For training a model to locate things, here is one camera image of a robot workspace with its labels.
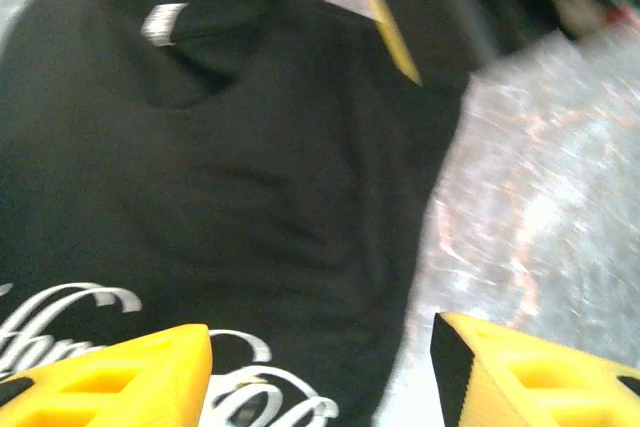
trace black stripe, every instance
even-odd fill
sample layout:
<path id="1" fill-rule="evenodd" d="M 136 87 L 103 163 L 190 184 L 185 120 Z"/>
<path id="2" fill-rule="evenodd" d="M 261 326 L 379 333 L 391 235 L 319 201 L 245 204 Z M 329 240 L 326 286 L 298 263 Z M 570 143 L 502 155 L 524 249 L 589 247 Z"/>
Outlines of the black stripe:
<path id="1" fill-rule="evenodd" d="M 618 377 L 618 380 L 627 386 L 629 390 L 631 390 L 634 394 L 640 397 L 640 379 L 636 379 L 635 377 L 626 377 L 621 375 Z"/>
<path id="2" fill-rule="evenodd" d="M 20 394 L 28 390 L 34 385 L 34 381 L 29 377 L 20 377 L 19 379 L 9 380 L 0 383 L 0 407 L 11 402 Z"/>
<path id="3" fill-rule="evenodd" d="M 456 330 L 436 314 L 431 359 L 438 382 L 445 427 L 458 427 L 471 378 L 473 351 Z"/>

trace plastic wrap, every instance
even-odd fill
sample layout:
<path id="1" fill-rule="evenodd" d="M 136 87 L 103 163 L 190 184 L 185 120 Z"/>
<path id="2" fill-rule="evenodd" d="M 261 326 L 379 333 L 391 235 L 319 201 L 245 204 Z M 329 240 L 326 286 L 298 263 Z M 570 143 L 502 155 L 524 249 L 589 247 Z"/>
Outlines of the plastic wrap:
<path id="1" fill-rule="evenodd" d="M 0 37 L 27 1 L 0 0 Z M 442 425 L 428 352 L 438 311 L 640 366 L 639 60 L 631 30 L 580 49 L 556 37 L 475 77 L 425 213 L 379 425 Z"/>

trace black fabric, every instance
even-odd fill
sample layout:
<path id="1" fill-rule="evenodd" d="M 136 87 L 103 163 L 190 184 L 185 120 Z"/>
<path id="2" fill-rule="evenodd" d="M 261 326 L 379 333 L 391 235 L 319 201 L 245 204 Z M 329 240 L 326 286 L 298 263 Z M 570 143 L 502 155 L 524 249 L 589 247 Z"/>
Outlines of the black fabric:
<path id="1" fill-rule="evenodd" d="M 0 378 L 206 323 L 219 412 L 271 384 L 273 421 L 370 425 L 458 115 L 320 0 L 34 0 L 0 63 Z"/>
<path id="2" fill-rule="evenodd" d="M 35 383 L 29 377 L 20 377 L 17 379 L 0 382 L 0 408 L 11 402 L 20 394 L 26 392 Z"/>
<path id="3" fill-rule="evenodd" d="M 457 84 L 557 26 L 550 0 L 385 0 L 421 78 Z"/>
<path id="4" fill-rule="evenodd" d="M 445 427 L 458 427 L 471 380 L 474 354 L 440 314 L 433 322 L 431 359 Z"/>

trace yellow plastic object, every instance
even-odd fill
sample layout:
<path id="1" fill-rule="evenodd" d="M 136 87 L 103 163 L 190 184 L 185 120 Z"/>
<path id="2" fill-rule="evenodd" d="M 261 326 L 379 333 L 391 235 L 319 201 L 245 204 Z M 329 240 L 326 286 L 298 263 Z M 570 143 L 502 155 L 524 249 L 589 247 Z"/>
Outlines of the yellow plastic object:
<path id="1" fill-rule="evenodd" d="M 637 427 L 640 371 L 463 314 L 436 316 L 446 427 Z"/>
<path id="2" fill-rule="evenodd" d="M 409 48 L 402 38 L 389 6 L 384 0 L 369 0 L 369 3 L 375 13 L 380 35 L 382 35 L 396 66 L 416 84 L 420 84 L 420 73 L 411 58 Z"/>
<path id="3" fill-rule="evenodd" d="M 0 408 L 2 427 L 195 427 L 212 354 L 204 325 L 184 325 L 37 367 Z"/>

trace dark fabric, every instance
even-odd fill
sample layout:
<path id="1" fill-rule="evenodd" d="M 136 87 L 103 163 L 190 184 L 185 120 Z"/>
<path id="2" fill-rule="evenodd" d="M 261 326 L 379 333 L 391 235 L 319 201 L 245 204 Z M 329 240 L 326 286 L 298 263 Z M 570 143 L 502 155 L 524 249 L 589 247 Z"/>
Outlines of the dark fabric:
<path id="1" fill-rule="evenodd" d="M 264 368 L 278 417 L 370 425 L 458 115 L 319 0 L 34 0 L 0 63 L 0 378 L 205 323 L 214 378 L 282 369 L 314 390 Z"/>
<path id="2" fill-rule="evenodd" d="M 385 0 L 422 79 L 457 84 L 558 26 L 551 0 Z"/>

